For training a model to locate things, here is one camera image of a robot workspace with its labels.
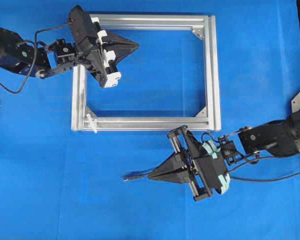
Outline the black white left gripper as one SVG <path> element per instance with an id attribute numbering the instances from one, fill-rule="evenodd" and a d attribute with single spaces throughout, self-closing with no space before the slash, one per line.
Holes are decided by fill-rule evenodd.
<path id="1" fill-rule="evenodd" d="M 81 6 L 76 5 L 68 14 L 75 46 L 81 55 L 77 58 L 97 80 L 101 88 L 118 85 L 122 75 L 117 64 L 139 48 L 139 44 L 112 31 L 100 28 Z"/>

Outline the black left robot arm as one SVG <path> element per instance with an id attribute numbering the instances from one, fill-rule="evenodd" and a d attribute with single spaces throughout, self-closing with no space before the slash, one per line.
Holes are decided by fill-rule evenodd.
<path id="1" fill-rule="evenodd" d="M 57 39 L 46 44 L 25 40 L 0 27 L 0 68 L 26 78 L 50 78 L 82 65 L 102 88 L 118 85 L 122 75 L 117 64 L 139 48 L 139 44 L 101 28 L 99 20 L 79 5 L 71 9 L 65 23 L 74 42 Z"/>

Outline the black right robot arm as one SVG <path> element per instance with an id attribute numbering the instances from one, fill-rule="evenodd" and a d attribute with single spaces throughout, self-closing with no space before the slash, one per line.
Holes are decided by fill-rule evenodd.
<path id="1" fill-rule="evenodd" d="M 260 151 L 273 157 L 284 158 L 300 153 L 300 109 L 286 119 L 274 120 L 257 127 L 244 127 L 236 132 L 245 155 L 237 151 L 227 135 L 198 141 L 186 125 L 171 130 L 170 139 L 174 152 L 154 168 L 148 179 L 177 184 L 189 184 L 195 201 L 209 198 L 213 191 L 224 194 L 230 186 L 231 176 L 227 166 L 239 161 L 248 162 Z"/>

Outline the black taped right gripper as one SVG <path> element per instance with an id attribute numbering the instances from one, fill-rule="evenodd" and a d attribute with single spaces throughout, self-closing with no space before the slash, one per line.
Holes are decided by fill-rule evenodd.
<path id="1" fill-rule="evenodd" d="M 199 142 L 181 126 L 168 135 L 174 152 L 147 177 L 149 180 L 190 185 L 193 199 L 198 202 L 229 190 L 230 174 L 222 154 L 211 140 Z"/>

